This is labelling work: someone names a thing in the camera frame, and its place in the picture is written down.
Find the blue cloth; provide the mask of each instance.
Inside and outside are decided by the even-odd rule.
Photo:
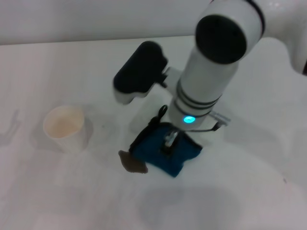
[[[161,152],[164,145],[164,137],[173,127],[162,125],[150,130],[130,151],[132,156],[140,161],[150,163],[167,174],[176,177],[183,168],[184,162],[197,157],[202,147],[196,144],[186,134],[179,136],[178,142],[174,145],[171,155]]]

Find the white wall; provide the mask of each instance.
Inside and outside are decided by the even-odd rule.
[[[0,0],[0,45],[193,34],[210,0]]]

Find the paper cup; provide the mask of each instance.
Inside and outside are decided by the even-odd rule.
[[[87,144],[84,114],[81,108],[60,106],[45,118],[44,133],[65,153],[79,153]]]

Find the white table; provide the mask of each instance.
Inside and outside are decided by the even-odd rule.
[[[184,68],[193,37],[152,40]],[[232,123],[199,136],[202,154],[173,179],[152,166],[128,173],[118,157],[135,117],[147,122],[170,101],[158,86],[129,106],[113,98],[114,75],[142,41],[0,46],[0,229],[307,229],[307,79],[283,45],[263,40],[241,62],[215,107]],[[60,104],[84,107],[92,136],[81,154],[42,132]]]

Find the blue indicator light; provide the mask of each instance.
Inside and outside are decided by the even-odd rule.
[[[193,116],[186,116],[186,117],[183,119],[183,121],[184,121],[185,123],[193,123],[193,122],[195,121],[195,117],[193,117]]]

